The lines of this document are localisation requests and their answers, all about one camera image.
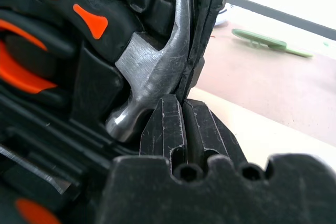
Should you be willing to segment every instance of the orange accent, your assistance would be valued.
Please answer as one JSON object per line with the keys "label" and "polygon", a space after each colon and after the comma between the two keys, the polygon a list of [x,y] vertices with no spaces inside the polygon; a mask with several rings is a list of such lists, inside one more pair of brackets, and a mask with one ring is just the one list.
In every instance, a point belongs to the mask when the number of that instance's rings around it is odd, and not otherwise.
{"label": "orange accent", "polygon": [[0,19],[0,28],[4,28],[6,30],[12,31],[13,33],[16,33],[20,35],[21,37],[24,37],[25,39],[29,40],[31,43],[35,44],[39,48],[42,48],[44,51],[48,51],[46,45],[44,45],[40,40],[38,40],[33,35],[27,33],[26,31],[23,31],[21,28],[7,21]]}
{"label": "orange accent", "polygon": [[29,199],[18,199],[15,206],[29,224],[61,224],[50,211]]}
{"label": "orange accent", "polygon": [[31,94],[57,87],[52,82],[42,79],[16,63],[9,55],[3,42],[0,42],[0,78]]}
{"label": "orange accent", "polygon": [[84,10],[78,4],[73,5],[73,10],[85,21],[88,25],[94,39],[100,39],[103,35],[107,25],[109,24],[107,18],[97,16]]}

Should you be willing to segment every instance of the floor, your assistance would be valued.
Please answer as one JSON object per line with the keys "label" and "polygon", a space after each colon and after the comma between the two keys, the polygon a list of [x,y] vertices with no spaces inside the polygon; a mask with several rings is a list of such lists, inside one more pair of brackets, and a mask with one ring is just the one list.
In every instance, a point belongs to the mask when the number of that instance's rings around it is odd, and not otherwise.
{"label": "floor", "polygon": [[[254,14],[231,12],[214,29],[197,87],[336,146],[336,50],[328,41]],[[248,29],[313,52],[311,59],[254,48],[231,34]]]}

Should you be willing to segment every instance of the green object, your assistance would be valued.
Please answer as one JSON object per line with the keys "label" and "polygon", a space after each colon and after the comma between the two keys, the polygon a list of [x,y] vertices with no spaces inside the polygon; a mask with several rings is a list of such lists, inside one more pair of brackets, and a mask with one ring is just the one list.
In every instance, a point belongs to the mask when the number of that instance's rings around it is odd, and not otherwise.
{"label": "green object", "polygon": [[290,54],[294,54],[294,55],[298,55],[298,56],[302,56],[306,58],[313,57],[313,55],[308,52],[288,47],[287,43],[281,40],[272,39],[272,38],[269,38],[269,37],[266,37],[260,34],[252,33],[250,31],[241,30],[241,29],[232,29],[232,33],[241,39],[247,39],[250,41],[254,41],[254,42],[257,42],[258,44],[266,45],[269,48],[272,48],[275,50],[285,51]]}

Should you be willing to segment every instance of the beige floor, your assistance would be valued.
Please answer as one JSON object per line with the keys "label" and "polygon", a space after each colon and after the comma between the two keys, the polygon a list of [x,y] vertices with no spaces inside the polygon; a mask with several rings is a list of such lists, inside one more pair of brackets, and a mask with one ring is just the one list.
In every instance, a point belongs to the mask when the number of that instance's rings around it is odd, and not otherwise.
{"label": "beige floor", "polygon": [[336,146],[336,60],[252,48],[233,28],[214,29],[197,87]]}

